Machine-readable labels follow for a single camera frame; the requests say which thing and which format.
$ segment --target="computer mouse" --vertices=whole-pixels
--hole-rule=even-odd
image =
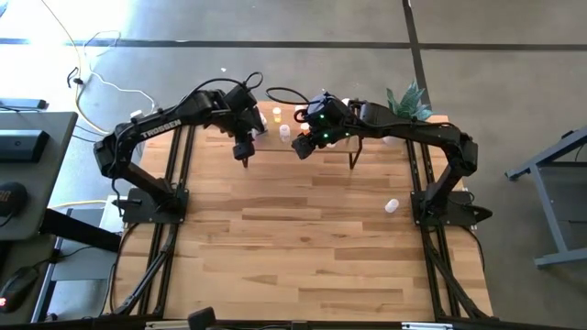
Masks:
[[[28,193],[22,183],[6,182],[0,184],[0,216],[14,216],[25,207]]]
[[[15,271],[0,291],[0,313],[12,313],[17,310],[38,277],[39,272],[34,267],[21,267]]]

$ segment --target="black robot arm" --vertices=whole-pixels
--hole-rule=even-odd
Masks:
[[[155,204],[168,204],[174,198],[170,183],[152,177],[131,162],[135,146],[179,126],[215,125],[235,138],[234,157],[243,160],[255,153],[250,130],[263,130],[256,103],[244,84],[238,84],[228,94],[219,90],[194,91],[174,107],[116,126],[112,134],[94,144],[96,161],[102,175],[125,179],[147,193]]]
[[[317,96],[307,109],[296,112],[295,120],[310,125],[310,132],[300,134],[292,143],[302,160],[316,148],[351,136],[397,137],[440,147],[449,164],[438,181],[428,185],[421,201],[421,210],[436,219],[446,213],[449,194],[460,179],[477,170],[477,144],[451,123],[401,118],[389,108],[369,102],[349,101],[345,105],[328,93]],[[477,222],[486,215],[477,217]]]

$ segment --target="wooden table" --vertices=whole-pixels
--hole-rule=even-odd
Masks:
[[[347,167],[345,153],[321,152],[305,160],[294,152],[260,152],[243,169],[232,158],[232,139],[221,137],[212,127],[196,134],[187,182],[191,200],[166,318],[213,306],[219,319],[433,319],[403,144],[390,148],[366,138],[355,170]],[[141,161],[146,171],[163,176],[171,140],[170,133],[147,142]],[[438,176],[446,158],[438,148],[430,152]],[[423,169],[421,158],[419,165]],[[391,198],[400,206],[386,214]],[[116,305],[145,271],[152,230],[140,225],[128,239],[116,275]],[[475,241],[456,227],[447,227],[447,239],[455,276],[491,314]],[[443,280],[439,287],[448,310]],[[158,289],[156,281],[151,305]]]
[[[272,110],[275,107],[279,107],[282,109],[282,121],[280,123],[276,123],[273,121],[273,113]],[[302,128],[300,128],[300,123],[297,123],[294,120],[294,111],[295,106],[289,104],[279,104],[277,102],[259,102],[258,104],[259,111],[265,116],[267,119],[267,131],[259,134],[255,137],[255,141],[253,145],[255,146],[255,151],[284,151],[284,152],[295,152],[292,148],[292,140],[295,139],[300,133],[302,133]],[[279,137],[279,127],[281,125],[287,125],[290,127],[290,140],[289,141],[282,141]],[[219,139],[226,139],[227,137],[223,135],[222,137],[218,137]],[[349,155],[349,167],[350,169],[354,169],[357,160],[359,160],[360,152],[363,149],[362,138],[359,137],[349,137],[344,138],[338,141],[332,147],[326,148],[316,148],[315,152],[326,152],[326,153],[344,153]],[[249,160],[243,160],[243,164],[245,168],[248,167]]]

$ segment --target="white cable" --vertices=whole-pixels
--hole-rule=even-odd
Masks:
[[[94,68],[92,68],[92,61],[88,60],[88,55],[87,55],[87,52],[85,51],[85,49],[86,49],[87,45],[90,42],[92,42],[92,40],[97,38],[99,35],[101,35],[103,33],[108,33],[108,32],[117,33],[117,37],[116,37],[115,41],[112,44],[108,45],[108,47],[106,47],[106,49],[103,52],[99,53],[98,55],[95,55],[95,57],[100,57],[100,56],[106,54],[110,50],[110,48],[116,47],[116,44],[118,43],[118,41],[120,40],[120,37],[121,37],[120,31],[118,31],[118,30],[105,30],[105,31],[96,32],[91,38],[89,38],[87,41],[85,41],[82,46],[83,57],[88,62],[88,67],[90,68],[90,74],[95,76],[96,78],[98,78],[100,83],[106,84],[108,86],[112,86],[112,87],[116,88],[119,92],[142,94],[150,101],[150,112],[147,115],[154,113],[155,110],[157,109],[157,102],[152,97],[150,97],[148,94],[146,94],[145,92],[143,92],[141,90],[123,89],[123,88],[116,86],[115,84],[113,84],[111,82],[107,82],[104,80],[104,78],[102,78],[102,76],[100,74],[98,74],[94,71]]]
[[[80,54],[80,51],[78,50],[77,46],[75,45],[75,41],[73,40],[72,35],[69,33],[69,31],[67,30],[67,28],[63,25],[63,23],[61,23],[61,21],[59,20],[59,18],[57,17],[57,15],[55,15],[55,13],[53,12],[53,10],[49,7],[49,5],[47,5],[47,3],[45,2],[45,0],[40,0],[40,2],[45,6],[45,8],[47,8],[47,11],[49,11],[49,13],[53,16],[53,18],[57,21],[57,23],[59,23],[59,25],[61,26],[61,29],[63,30],[63,32],[65,32],[65,34],[67,35],[67,38],[71,42],[71,44],[73,46],[73,49],[75,50],[75,53],[77,54],[77,62],[78,62],[77,78],[81,79],[81,77],[82,77],[82,55]],[[85,46],[88,44],[88,42],[91,41],[92,39],[94,39],[96,36],[98,36],[99,34],[101,34],[103,32],[108,32],[108,31],[101,31],[101,32],[96,33],[92,38],[90,38],[88,41],[86,41],[83,44],[84,55],[85,55]],[[109,45],[106,48],[105,51],[103,51],[102,53],[98,54],[98,56],[101,56],[101,55],[105,54],[106,52],[108,52],[111,47],[113,47],[113,46],[115,46],[117,44],[118,39],[120,39],[120,37],[118,37],[116,39],[116,41],[114,42],[113,45]],[[100,80],[101,83],[104,83],[104,84],[107,84],[109,86],[112,86],[112,87],[116,88],[120,92],[125,92],[125,93],[140,93],[140,94],[143,94],[145,97],[147,97],[151,101],[151,112],[153,112],[157,108],[157,103],[153,100],[152,97],[148,96],[146,93],[144,93],[144,92],[142,92],[140,90],[124,90],[124,89],[121,89],[121,88],[119,88],[118,86],[116,86],[115,84],[113,84],[111,82],[106,82],[99,74],[95,73],[93,71],[93,69],[92,69],[92,63],[90,61],[88,61],[88,66],[90,68],[90,73],[92,75],[95,75],[96,77],[98,77],[98,80]],[[82,95],[82,90],[80,89],[80,85],[76,83],[75,84],[75,96],[74,96],[76,113],[83,119],[83,121],[85,121],[96,132],[100,133],[101,135],[108,135],[108,134],[110,134],[109,131],[106,131],[106,130],[102,129],[101,127],[99,127],[98,125],[96,125],[94,122],[92,122],[85,115],[85,113],[82,111],[82,108],[79,105],[80,96],[81,95]]]
[[[55,13],[53,13],[53,10],[51,10],[51,8],[49,7],[49,5],[47,5],[47,3],[45,2],[45,0],[40,0],[40,2],[45,6],[45,8],[47,8],[47,10],[49,11],[49,13],[53,16],[53,18],[55,18],[55,20],[57,21],[57,23],[59,23],[59,25],[61,26],[61,29],[63,29],[63,32],[65,32],[65,34],[67,35],[67,38],[69,39],[69,41],[71,42],[73,49],[75,50],[75,53],[77,54],[77,65],[78,65],[78,71],[77,71],[77,78],[80,78],[82,76],[82,55],[80,55],[80,51],[77,49],[77,46],[75,45],[75,41],[73,41],[72,35],[70,34],[70,32],[67,30],[67,28],[65,28],[65,26],[63,25],[63,23],[61,23],[61,21],[59,20],[59,18],[57,17],[57,15],[55,15]],[[83,121],[85,121],[91,128],[93,128],[96,132],[102,134],[102,135],[108,135],[110,132],[103,130],[102,128],[100,128],[98,125],[94,124],[86,115],[85,113],[82,111],[82,108],[79,105],[79,85],[76,83],[75,84],[75,96],[73,98],[73,101],[75,103],[75,110],[76,113],[83,119]]]
[[[49,206],[47,208],[56,209],[56,208],[62,208],[62,207],[66,207],[66,206],[74,206],[74,205],[107,204],[107,203],[108,203],[108,201],[103,201],[103,200],[79,201],[79,202],[61,203],[61,204]]]

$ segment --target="small white cup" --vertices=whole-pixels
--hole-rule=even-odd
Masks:
[[[287,142],[290,140],[290,127],[287,125],[281,125],[279,126],[279,139],[282,142]]]
[[[304,133],[304,134],[310,133],[310,124],[303,123],[302,125],[300,125],[300,128],[302,129],[302,133]]]
[[[399,205],[400,205],[400,202],[398,200],[396,200],[395,198],[393,198],[391,201],[389,201],[385,205],[385,212],[387,212],[387,213],[393,213],[393,212],[395,212],[395,210],[397,210],[397,207]]]

